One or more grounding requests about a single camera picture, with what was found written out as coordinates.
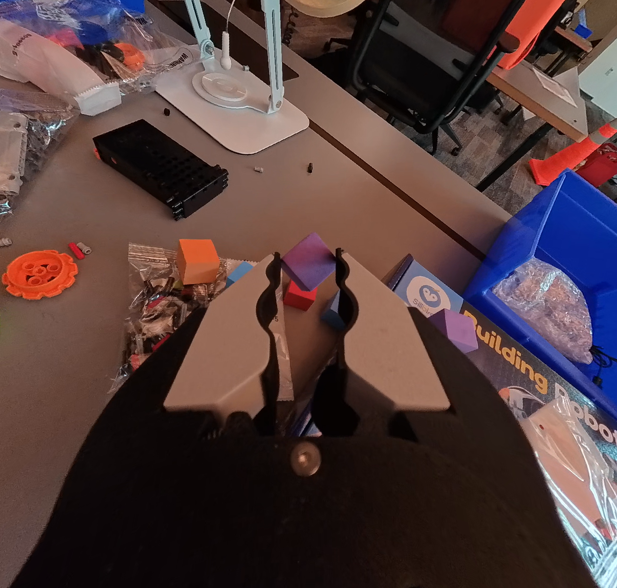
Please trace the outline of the large clear bag grey parts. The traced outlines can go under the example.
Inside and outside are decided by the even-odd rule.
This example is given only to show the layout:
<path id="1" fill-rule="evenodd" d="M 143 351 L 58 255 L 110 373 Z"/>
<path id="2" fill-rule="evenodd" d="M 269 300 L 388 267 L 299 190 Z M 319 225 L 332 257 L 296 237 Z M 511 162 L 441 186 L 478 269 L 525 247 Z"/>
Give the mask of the large clear bag grey parts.
<path id="1" fill-rule="evenodd" d="M 79 107 L 34 90 L 1 89 L 1 221 L 80 115 Z"/>

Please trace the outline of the orange traffic cone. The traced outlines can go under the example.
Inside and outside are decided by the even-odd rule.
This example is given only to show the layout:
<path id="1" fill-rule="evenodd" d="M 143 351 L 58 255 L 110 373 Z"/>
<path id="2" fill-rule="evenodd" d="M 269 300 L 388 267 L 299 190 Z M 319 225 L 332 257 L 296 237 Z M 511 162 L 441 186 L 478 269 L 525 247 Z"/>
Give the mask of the orange traffic cone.
<path id="1" fill-rule="evenodd" d="M 573 169 L 616 134 L 616 119 L 606 123 L 581 142 L 575 142 L 545 160 L 530 159 L 537 185 L 548 186 L 566 169 Z"/>

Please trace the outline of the bubble wrap packet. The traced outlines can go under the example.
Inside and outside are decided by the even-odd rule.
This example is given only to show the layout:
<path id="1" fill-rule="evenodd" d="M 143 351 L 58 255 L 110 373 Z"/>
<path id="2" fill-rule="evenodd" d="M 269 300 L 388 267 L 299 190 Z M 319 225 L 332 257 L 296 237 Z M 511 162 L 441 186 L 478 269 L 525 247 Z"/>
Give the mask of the bubble wrap packet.
<path id="1" fill-rule="evenodd" d="M 531 258 L 491 291 L 569 361 L 592 362 L 589 308 L 562 270 Z"/>

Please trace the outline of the orange foam cube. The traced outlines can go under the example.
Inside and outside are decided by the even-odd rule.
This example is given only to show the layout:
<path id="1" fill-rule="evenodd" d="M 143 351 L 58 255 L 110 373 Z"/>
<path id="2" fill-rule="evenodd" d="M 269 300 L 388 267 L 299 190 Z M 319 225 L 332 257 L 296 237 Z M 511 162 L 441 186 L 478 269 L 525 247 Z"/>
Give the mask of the orange foam cube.
<path id="1" fill-rule="evenodd" d="M 210 239 L 180 239 L 176 266 L 183 285 L 212 284 L 217 280 L 220 258 Z"/>

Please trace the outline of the light blue foam cube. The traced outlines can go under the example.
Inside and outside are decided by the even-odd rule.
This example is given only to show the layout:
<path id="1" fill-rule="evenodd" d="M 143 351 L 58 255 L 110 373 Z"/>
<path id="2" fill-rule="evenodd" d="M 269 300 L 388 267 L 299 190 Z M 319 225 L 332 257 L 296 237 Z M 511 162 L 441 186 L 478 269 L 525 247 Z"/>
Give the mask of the light blue foam cube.
<path id="1" fill-rule="evenodd" d="M 242 261 L 227 273 L 226 288 L 234 285 L 242 277 L 253 269 L 254 265 L 248 261 Z"/>
<path id="2" fill-rule="evenodd" d="M 321 315 L 320 320 L 325 322 L 334 330 L 344 330 L 345 322 L 339 313 L 339 301 L 341 291 L 338 290 L 326 303 Z"/>

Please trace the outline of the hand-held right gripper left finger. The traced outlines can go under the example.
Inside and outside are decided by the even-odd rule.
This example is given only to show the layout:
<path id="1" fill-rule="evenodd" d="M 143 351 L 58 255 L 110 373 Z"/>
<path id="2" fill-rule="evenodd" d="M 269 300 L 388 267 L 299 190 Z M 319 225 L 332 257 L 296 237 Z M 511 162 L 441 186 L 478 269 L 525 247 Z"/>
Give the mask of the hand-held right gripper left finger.
<path id="1" fill-rule="evenodd" d="M 246 413 L 258 431 L 276 433 L 280 368 L 271 330 L 278 315 L 281 256 L 267 255 L 208 306 L 164 407 L 210 412 L 223 426 Z"/>

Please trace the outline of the purple foam cube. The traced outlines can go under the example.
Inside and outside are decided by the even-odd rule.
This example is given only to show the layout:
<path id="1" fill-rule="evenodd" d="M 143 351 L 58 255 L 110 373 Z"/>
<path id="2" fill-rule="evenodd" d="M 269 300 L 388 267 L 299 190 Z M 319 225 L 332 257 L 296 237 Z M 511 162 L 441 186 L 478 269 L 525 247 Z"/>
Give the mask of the purple foam cube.
<path id="1" fill-rule="evenodd" d="M 428 317 L 428 320 L 462 353 L 478 349 L 478 337 L 472 318 L 445 308 Z"/>
<path id="2" fill-rule="evenodd" d="M 314 291 L 335 272 L 336 258 L 312 232 L 282 256 L 282 270 L 305 292 Z"/>

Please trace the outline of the grey desk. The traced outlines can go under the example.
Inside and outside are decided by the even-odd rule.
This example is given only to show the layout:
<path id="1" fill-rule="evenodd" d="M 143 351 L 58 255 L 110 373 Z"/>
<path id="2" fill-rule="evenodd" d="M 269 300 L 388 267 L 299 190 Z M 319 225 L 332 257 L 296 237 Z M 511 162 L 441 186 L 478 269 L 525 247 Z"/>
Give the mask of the grey desk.
<path id="1" fill-rule="evenodd" d="M 230 152 L 155 92 L 79 116 L 1 222 L 1 272 L 34 250 L 83 242 L 74 285 L 24 300 L 1 288 L 1 587 L 35 547 L 75 455 L 108 401 L 130 304 L 128 245 L 176 250 L 213 241 L 220 257 L 260 261 L 316 232 L 375 276 L 407 253 L 451 288 L 465 288 L 510 215 L 294 54 L 297 79 L 331 87 L 323 109 L 343 121 L 339 142 L 311 124 L 256 155 Z M 163 114 L 169 107 L 171 117 Z M 93 138 L 146 120 L 229 172 L 227 189 L 178 222 L 160 202 L 95 157 Z M 307 165 L 313 163 L 313 173 Z M 262 174 L 254 167 L 263 167 Z"/>

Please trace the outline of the red foam cube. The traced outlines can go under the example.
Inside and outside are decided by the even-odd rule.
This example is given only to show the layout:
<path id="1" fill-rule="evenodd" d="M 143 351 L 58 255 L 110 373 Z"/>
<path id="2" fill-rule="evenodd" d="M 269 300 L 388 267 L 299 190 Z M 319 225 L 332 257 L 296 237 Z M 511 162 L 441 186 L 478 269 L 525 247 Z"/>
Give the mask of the red foam cube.
<path id="1" fill-rule="evenodd" d="M 317 288 L 311 291 L 305 291 L 301 289 L 295 281 L 291 280 L 284 293 L 282 302 L 285 306 L 306 312 L 315 303 L 317 292 Z"/>

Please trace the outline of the black office chair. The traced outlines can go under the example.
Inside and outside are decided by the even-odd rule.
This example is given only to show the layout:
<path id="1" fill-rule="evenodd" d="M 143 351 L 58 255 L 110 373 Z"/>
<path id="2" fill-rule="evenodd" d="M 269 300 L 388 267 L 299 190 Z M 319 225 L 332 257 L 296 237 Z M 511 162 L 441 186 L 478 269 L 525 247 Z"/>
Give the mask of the black office chair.
<path id="1" fill-rule="evenodd" d="M 482 85 L 497 58 L 516 49 L 504 36 L 521 0 L 378 0 L 360 20 L 345 82 L 420 134 L 462 143 L 451 122 Z"/>

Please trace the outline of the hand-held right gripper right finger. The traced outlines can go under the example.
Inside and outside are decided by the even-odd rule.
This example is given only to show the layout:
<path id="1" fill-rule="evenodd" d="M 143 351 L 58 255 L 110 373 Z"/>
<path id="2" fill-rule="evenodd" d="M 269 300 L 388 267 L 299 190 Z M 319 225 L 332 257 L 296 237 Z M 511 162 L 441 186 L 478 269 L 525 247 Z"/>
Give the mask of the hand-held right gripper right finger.
<path id="1" fill-rule="evenodd" d="M 451 402 L 409 308 L 341 248 L 335 280 L 344 329 L 315 387 L 315 426 L 322 436 L 415 436 L 409 413 Z"/>

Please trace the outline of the blue storage bin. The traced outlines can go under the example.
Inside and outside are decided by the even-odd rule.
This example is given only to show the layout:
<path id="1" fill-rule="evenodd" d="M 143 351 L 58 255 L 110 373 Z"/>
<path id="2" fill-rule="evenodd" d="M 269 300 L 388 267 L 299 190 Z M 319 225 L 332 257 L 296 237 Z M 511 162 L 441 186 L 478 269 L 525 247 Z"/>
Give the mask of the blue storage bin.
<path id="1" fill-rule="evenodd" d="M 582 291 L 593 345 L 616 357 L 616 204 L 567 169 L 511 218 L 469 282 L 463 299 L 597 407 L 616 417 L 616 365 L 574 364 L 502 303 L 492 288 L 531 258 L 562 270 Z"/>

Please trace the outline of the orange gear wheel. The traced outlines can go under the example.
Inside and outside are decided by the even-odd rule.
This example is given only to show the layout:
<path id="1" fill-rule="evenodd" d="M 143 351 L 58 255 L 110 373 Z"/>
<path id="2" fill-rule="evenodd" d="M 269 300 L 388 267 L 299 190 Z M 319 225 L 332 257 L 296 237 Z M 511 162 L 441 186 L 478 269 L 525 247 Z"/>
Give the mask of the orange gear wheel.
<path id="1" fill-rule="evenodd" d="M 13 260 L 2 276 L 7 292 L 26 300 L 60 295 L 75 283 L 78 267 L 73 258 L 56 250 L 39 250 Z"/>

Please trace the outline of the black perforated brick plate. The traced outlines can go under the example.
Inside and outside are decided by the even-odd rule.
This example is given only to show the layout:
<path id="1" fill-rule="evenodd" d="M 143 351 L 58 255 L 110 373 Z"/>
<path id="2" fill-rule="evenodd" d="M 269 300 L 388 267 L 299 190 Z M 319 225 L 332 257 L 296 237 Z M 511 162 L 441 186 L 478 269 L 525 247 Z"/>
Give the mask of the black perforated brick plate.
<path id="1" fill-rule="evenodd" d="M 138 120 L 93 138 L 97 157 L 163 203 L 174 220 L 196 213 L 228 186 L 228 171 Z"/>

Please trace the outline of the wooden side table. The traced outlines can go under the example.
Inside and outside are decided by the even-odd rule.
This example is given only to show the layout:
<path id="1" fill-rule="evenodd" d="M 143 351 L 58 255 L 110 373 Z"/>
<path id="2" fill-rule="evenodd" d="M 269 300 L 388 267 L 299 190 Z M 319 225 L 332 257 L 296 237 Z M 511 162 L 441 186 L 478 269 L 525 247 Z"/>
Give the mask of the wooden side table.
<path id="1" fill-rule="evenodd" d="M 575 101 L 575 105 L 571 105 L 545 88 L 536 75 L 536 71 L 535 67 L 524 61 L 509 70 L 495 68 L 488 77 L 488 82 L 497 90 L 535 114 L 544 123 L 475 186 L 480 192 L 485 191 L 500 179 L 552 129 L 566 135 L 574 142 L 583 141 L 589 134 L 586 106 L 579 95 L 577 75 L 568 87 Z"/>

